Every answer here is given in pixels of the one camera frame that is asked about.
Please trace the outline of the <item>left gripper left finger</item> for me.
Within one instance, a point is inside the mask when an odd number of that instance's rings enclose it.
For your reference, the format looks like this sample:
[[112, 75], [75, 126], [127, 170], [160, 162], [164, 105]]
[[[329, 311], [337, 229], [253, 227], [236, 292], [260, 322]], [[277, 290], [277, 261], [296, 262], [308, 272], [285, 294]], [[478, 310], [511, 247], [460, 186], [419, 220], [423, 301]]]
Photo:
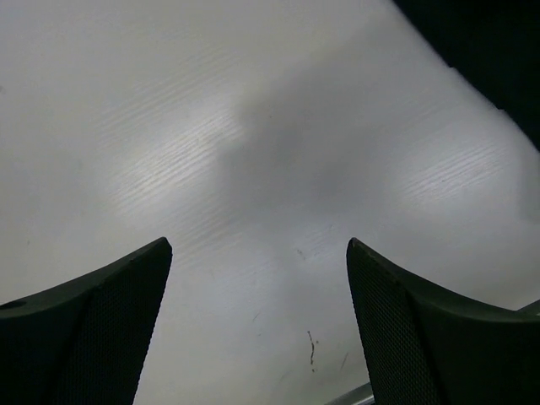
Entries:
[[161, 237], [91, 273], [1, 306], [3, 404], [131, 404], [164, 296]]

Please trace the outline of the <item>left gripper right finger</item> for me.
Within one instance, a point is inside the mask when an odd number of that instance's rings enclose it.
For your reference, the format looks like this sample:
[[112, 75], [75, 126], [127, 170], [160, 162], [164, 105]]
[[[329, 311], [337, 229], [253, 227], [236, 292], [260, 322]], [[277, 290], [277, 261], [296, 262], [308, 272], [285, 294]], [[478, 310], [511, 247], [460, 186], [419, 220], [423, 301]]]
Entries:
[[347, 271], [377, 404], [537, 404], [539, 304], [508, 310], [411, 273], [353, 238]]

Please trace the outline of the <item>black skirt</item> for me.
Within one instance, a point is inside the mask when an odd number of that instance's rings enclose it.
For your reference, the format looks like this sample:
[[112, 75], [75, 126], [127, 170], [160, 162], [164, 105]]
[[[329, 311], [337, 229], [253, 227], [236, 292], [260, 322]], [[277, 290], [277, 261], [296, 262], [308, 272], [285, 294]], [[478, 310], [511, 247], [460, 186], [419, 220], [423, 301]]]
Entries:
[[539, 3], [398, 1], [446, 64], [539, 145]]

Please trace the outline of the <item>aluminium table edge rail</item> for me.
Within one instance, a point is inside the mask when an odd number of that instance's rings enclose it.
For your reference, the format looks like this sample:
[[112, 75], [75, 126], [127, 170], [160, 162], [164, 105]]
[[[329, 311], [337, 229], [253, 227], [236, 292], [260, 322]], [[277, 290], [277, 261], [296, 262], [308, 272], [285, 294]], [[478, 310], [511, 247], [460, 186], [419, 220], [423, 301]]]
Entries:
[[369, 382], [334, 398], [326, 405], [373, 405], [375, 397]]

